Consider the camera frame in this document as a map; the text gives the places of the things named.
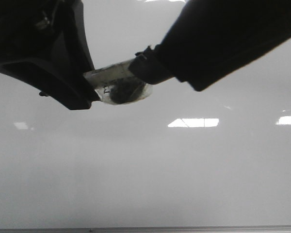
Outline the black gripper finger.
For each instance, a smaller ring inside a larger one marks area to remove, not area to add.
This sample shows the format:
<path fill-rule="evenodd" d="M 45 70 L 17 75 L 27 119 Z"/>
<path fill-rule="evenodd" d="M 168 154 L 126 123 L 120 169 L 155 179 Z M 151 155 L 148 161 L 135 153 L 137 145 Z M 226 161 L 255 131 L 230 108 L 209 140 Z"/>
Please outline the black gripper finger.
<path fill-rule="evenodd" d="M 171 78 L 202 91 L 291 38 L 291 0 L 190 0 L 130 72 L 148 84 Z"/>
<path fill-rule="evenodd" d="M 93 69 L 82 1 L 0 0 L 0 73 L 83 110 L 99 100 L 84 77 Z"/>

